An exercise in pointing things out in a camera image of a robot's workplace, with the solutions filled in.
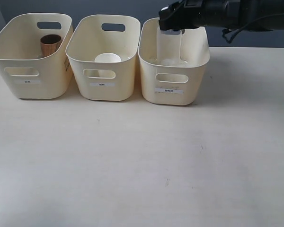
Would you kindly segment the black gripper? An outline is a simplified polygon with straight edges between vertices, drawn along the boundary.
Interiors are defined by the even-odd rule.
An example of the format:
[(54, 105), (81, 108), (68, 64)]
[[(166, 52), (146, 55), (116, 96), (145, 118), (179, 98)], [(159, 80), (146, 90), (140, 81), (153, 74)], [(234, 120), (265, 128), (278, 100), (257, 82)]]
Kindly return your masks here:
[(180, 0), (159, 11), (161, 31), (226, 27), (226, 0)]

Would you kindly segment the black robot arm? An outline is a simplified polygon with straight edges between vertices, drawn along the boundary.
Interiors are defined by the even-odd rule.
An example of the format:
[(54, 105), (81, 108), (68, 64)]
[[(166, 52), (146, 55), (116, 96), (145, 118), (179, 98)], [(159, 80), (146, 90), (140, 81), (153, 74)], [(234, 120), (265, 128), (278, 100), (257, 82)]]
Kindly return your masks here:
[(284, 0), (180, 0), (159, 12), (162, 31), (219, 27), (284, 30)]

